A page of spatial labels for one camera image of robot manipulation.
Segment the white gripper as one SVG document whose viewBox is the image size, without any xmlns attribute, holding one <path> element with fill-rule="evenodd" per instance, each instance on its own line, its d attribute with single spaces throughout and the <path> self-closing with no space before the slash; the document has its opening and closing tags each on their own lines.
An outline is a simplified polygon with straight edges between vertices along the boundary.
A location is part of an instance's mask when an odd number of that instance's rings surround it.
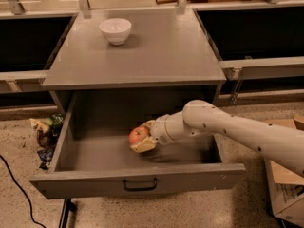
<svg viewBox="0 0 304 228">
<path fill-rule="evenodd" d="M 166 131 L 167 115 L 161 116 L 156 120 L 149 120 L 142 124 L 143 127 L 150 129 L 151 137 L 144 137 L 133 141 L 130 148 L 136 153 L 150 151 L 156 147 L 156 144 L 166 145 L 170 143 L 169 135 Z"/>
</svg>

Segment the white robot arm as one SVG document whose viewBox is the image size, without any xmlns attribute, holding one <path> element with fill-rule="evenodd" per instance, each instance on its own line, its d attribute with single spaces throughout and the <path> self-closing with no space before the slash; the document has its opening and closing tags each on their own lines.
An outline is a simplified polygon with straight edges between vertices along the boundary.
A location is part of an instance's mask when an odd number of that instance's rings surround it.
<svg viewBox="0 0 304 228">
<path fill-rule="evenodd" d="M 304 173 L 304 132 L 228 114 L 202 100 L 134 128 L 130 148 L 136 153 L 179 139 L 221 134 L 301 176 Z"/>
</svg>

